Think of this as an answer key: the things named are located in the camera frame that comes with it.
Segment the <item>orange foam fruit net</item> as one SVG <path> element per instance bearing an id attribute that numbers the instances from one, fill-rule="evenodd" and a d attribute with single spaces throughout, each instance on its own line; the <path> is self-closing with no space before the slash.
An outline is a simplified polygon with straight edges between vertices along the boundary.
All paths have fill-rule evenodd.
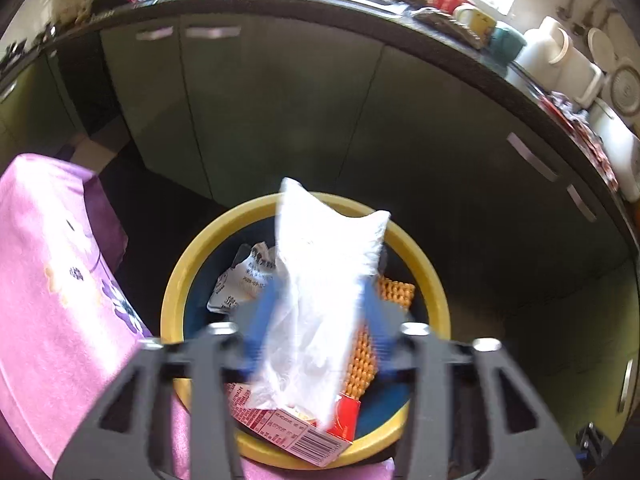
<path id="1" fill-rule="evenodd" d="M 416 294 L 416 286 L 410 283 L 393 281 L 379 275 L 376 279 L 378 296 L 397 304 L 401 310 L 408 312 Z M 342 393 L 344 396 L 359 400 L 374 379 L 378 366 L 372 346 L 372 337 L 367 326 L 361 326 L 352 344 L 352 355 L 346 370 Z"/>

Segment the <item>red white carton box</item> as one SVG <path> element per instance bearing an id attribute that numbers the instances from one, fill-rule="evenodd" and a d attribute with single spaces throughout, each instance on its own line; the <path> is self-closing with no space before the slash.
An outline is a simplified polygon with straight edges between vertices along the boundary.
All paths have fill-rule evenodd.
<path id="1" fill-rule="evenodd" d="M 360 401 L 340 394 L 334 404 L 333 425 L 326 431 L 317 422 L 297 412 L 249 408 L 250 387 L 228 384 L 227 394 L 233 418 L 277 448 L 311 465 L 324 467 L 334 462 L 355 439 Z"/>

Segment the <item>white tissue paper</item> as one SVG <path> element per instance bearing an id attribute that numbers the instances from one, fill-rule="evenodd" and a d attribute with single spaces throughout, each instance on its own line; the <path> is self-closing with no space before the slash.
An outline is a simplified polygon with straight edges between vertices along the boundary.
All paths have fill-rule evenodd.
<path id="1" fill-rule="evenodd" d="M 282 288 L 250 380 L 250 406 L 331 426 L 388 220 L 385 210 L 344 216 L 296 180 L 282 180 L 274 222 Z"/>

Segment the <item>white paper wrapper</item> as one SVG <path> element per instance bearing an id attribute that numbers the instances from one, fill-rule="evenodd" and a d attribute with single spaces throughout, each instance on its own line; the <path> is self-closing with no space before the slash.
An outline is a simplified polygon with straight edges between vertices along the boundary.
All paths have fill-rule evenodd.
<path id="1" fill-rule="evenodd" d="M 276 252 L 265 242 L 242 244 L 232 265 L 218 276 L 207 310 L 227 315 L 239 304 L 256 299 L 276 274 Z"/>

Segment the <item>yellow rimmed blue trash bin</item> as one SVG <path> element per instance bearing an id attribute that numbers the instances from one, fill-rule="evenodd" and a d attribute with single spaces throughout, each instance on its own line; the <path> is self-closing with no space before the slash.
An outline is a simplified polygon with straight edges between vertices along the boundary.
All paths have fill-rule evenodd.
<path id="1" fill-rule="evenodd" d="M 258 356 L 259 399 L 275 406 L 299 403 L 328 422 L 329 396 L 345 373 L 352 336 L 363 319 L 362 300 L 374 285 L 384 246 L 410 271 L 424 302 L 420 311 L 431 329 L 449 338 L 442 283 L 422 249 L 390 221 L 388 212 L 336 195 L 311 193 L 286 178 L 280 193 L 234 207 L 192 240 L 165 290 L 160 312 L 163 341 L 186 338 L 186 304 L 214 252 L 265 218 L 274 221 L 281 286 Z"/>

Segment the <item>green lower kitchen cabinets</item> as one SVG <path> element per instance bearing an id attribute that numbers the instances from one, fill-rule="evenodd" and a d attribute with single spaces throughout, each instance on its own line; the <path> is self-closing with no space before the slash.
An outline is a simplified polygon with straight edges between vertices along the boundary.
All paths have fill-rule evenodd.
<path id="1" fill-rule="evenodd" d="M 246 14 L 122 23 L 1 79 L 1 160 L 115 154 L 105 186 L 151 330 L 170 270 L 224 208 L 285 177 L 387 209 L 426 252 L 461 340 L 502 339 L 549 405 L 634 397 L 638 245 L 578 134 L 529 84 L 423 32 Z"/>

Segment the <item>pink floral tablecloth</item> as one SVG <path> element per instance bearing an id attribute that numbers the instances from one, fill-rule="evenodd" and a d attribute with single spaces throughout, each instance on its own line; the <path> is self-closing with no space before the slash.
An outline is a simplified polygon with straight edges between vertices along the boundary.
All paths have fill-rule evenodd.
<path id="1" fill-rule="evenodd" d="M 4 170 L 1 413 L 45 474 L 151 335 L 113 275 L 127 244 L 94 172 L 36 154 Z"/>

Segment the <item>white rice cooker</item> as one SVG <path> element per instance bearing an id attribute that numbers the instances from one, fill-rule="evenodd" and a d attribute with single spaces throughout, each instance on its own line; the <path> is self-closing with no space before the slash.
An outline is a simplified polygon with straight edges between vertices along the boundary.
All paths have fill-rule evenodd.
<path id="1" fill-rule="evenodd" d="M 639 138 L 612 107 L 597 98 L 588 113 L 591 129 L 600 136 L 620 192 L 629 203 L 639 200 Z"/>

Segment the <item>teal mug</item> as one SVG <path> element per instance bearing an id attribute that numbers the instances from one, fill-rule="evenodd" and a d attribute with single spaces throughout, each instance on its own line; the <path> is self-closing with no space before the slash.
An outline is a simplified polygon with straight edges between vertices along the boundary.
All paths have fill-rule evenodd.
<path id="1" fill-rule="evenodd" d="M 527 40 L 520 32 L 505 22 L 498 22 L 490 35 L 487 50 L 497 62 L 506 65 L 518 57 L 526 44 Z"/>

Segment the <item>yellow mug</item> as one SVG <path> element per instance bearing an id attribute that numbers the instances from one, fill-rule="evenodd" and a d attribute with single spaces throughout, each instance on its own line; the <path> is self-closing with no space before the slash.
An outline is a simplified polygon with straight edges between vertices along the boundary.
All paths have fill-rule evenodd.
<path id="1" fill-rule="evenodd" d="M 488 43 L 497 25 L 497 21 L 491 15 L 471 3 L 462 3 L 457 6 L 454 9 L 454 19 L 471 29 L 484 44 Z"/>

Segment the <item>white plastic jug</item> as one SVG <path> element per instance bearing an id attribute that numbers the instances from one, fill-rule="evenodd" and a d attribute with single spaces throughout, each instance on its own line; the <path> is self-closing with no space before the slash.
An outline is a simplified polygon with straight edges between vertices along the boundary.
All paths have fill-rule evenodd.
<path id="1" fill-rule="evenodd" d="M 524 34 L 514 63 L 545 92 L 560 92 L 576 110 L 586 110 L 604 83 L 604 73 L 574 47 L 570 34 L 551 16 Z"/>

